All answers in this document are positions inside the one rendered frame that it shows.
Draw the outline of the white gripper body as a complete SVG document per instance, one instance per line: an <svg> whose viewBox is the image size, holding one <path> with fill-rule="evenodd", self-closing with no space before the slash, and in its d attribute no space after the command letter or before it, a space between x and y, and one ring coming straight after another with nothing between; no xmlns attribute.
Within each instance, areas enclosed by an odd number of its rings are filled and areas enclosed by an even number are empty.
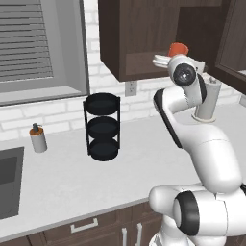
<svg viewBox="0 0 246 246"><path fill-rule="evenodd" d="M167 68L171 58L162 55L155 55L153 59L153 64L156 67Z"/></svg>

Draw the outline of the dark brown closed cabinet door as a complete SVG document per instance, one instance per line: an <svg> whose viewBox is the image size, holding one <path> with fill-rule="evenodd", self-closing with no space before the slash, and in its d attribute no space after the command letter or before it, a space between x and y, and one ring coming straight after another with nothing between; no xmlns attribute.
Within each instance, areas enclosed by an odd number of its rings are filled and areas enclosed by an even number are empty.
<svg viewBox="0 0 246 246"><path fill-rule="evenodd" d="M155 67L156 54L166 55L176 40L180 0L123 0L121 6L119 81L167 75Z"/></svg>

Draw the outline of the dark brown open cabinet door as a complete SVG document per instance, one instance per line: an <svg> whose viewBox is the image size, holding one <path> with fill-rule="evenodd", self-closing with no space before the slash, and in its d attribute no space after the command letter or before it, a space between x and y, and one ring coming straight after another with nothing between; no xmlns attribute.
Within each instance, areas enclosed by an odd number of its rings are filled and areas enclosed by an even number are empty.
<svg viewBox="0 0 246 246"><path fill-rule="evenodd" d="M215 62L215 77L246 95L246 0L231 0Z"/></svg>

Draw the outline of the dark brown base cabinet door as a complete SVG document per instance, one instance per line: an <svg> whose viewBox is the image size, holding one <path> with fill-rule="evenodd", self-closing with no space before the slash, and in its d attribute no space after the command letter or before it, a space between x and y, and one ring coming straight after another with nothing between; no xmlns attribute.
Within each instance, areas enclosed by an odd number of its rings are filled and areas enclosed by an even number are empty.
<svg viewBox="0 0 246 246"><path fill-rule="evenodd" d="M131 246L149 246L152 237L159 231L162 217L150 217L132 223ZM140 244L137 244L137 235L141 225L142 233Z"/></svg>
<svg viewBox="0 0 246 246"><path fill-rule="evenodd" d="M127 229L127 246L130 246L131 234L127 225L110 227L92 234L71 236L45 246L122 246L122 228Z"/></svg>

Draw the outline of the orange cup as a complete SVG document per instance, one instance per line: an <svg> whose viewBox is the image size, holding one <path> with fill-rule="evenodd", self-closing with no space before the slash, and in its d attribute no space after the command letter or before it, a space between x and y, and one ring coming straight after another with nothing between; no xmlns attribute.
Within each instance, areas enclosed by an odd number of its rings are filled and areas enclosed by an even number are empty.
<svg viewBox="0 0 246 246"><path fill-rule="evenodd" d="M185 44L179 43L179 42L174 42L170 45L169 51L168 51L168 56L169 57L174 57L176 55L187 55L188 54L188 47Z"/></svg>

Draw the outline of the grey paper towel holder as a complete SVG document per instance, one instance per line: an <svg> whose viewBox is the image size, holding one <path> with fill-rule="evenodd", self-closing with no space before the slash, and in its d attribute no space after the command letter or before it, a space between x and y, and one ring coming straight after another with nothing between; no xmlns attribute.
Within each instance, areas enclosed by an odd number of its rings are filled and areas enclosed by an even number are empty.
<svg viewBox="0 0 246 246"><path fill-rule="evenodd" d="M198 122L212 123L215 121L214 111L222 83L219 80L210 77L205 81L205 85L207 97L202 105L196 107L192 117Z"/></svg>

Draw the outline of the black three-tier stand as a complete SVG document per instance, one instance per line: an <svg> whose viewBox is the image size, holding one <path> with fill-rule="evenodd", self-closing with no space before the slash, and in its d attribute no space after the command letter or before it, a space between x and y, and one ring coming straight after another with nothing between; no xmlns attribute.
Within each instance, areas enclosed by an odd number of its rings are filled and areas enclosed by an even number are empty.
<svg viewBox="0 0 246 246"><path fill-rule="evenodd" d="M120 149L120 98L106 92L89 95L83 102L87 154L109 161Z"/></svg>

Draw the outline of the grey window blinds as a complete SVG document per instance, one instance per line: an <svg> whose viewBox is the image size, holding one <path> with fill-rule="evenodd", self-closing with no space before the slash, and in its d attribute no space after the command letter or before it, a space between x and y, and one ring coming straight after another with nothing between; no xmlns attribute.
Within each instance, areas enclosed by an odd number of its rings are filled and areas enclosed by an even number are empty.
<svg viewBox="0 0 246 246"><path fill-rule="evenodd" d="M53 76L40 0L0 0L0 81Z"/></svg>

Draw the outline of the white orange soap dispenser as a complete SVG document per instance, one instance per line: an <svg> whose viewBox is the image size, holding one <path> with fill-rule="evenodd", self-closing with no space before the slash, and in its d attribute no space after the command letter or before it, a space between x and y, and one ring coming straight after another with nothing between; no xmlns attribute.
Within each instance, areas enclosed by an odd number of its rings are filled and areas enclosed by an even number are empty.
<svg viewBox="0 0 246 246"><path fill-rule="evenodd" d="M47 150L47 143L43 128L37 123L33 124L29 132L34 151L36 153L44 153Z"/></svg>

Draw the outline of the dark brown drawer front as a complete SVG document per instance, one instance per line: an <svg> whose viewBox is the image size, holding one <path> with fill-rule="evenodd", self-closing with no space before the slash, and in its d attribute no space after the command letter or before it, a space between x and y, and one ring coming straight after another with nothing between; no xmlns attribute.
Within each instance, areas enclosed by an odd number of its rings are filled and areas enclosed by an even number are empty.
<svg viewBox="0 0 246 246"><path fill-rule="evenodd" d="M98 219L99 226L88 229L82 232L72 234L70 231L70 225L75 224L76 227L83 226L91 223L93 218ZM128 223L132 220L132 209L124 208L104 214L92 216L90 218L66 224L53 229L44 231L44 237L48 243L54 243L62 239L67 239L71 236L85 235L89 233L97 232L98 230L105 229L107 227L116 226L123 223Z"/></svg>
<svg viewBox="0 0 246 246"><path fill-rule="evenodd" d="M144 203L132 206L132 222L133 223L145 222L149 220L153 214L154 213L151 210L148 202L144 202Z"/></svg>

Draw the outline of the grey sink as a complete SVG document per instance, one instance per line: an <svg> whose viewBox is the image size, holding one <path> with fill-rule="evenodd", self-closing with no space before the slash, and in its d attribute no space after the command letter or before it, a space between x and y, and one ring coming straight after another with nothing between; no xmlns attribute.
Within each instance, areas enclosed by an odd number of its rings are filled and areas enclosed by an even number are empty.
<svg viewBox="0 0 246 246"><path fill-rule="evenodd" d="M0 219L18 215L23 157L23 147L0 151Z"/></svg>

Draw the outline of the white wall socket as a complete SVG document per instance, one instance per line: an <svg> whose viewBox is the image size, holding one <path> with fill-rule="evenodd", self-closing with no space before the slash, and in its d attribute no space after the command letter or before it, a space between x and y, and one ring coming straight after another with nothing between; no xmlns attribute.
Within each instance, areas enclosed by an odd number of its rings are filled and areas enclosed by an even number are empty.
<svg viewBox="0 0 246 246"><path fill-rule="evenodd" d="M136 96L137 92L137 81L129 81L125 83L125 96Z"/></svg>

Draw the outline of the dark brown wall cabinet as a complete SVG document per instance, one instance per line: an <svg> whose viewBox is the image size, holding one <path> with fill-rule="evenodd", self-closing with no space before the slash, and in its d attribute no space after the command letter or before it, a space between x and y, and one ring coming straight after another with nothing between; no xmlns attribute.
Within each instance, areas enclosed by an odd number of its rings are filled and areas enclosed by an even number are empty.
<svg viewBox="0 0 246 246"><path fill-rule="evenodd" d="M215 62L231 0L180 1L174 42L185 44L188 55L205 62L206 71L215 77ZM98 0L100 58L118 81L122 5L123 0Z"/></svg>

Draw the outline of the grey window frame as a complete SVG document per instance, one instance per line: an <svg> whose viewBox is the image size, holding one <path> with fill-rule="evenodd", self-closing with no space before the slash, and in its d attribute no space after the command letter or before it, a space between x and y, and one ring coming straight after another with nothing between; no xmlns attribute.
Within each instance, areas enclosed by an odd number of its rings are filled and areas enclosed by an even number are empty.
<svg viewBox="0 0 246 246"><path fill-rule="evenodd" d="M40 0L53 76L0 81L0 106L89 93L83 0Z"/></svg>

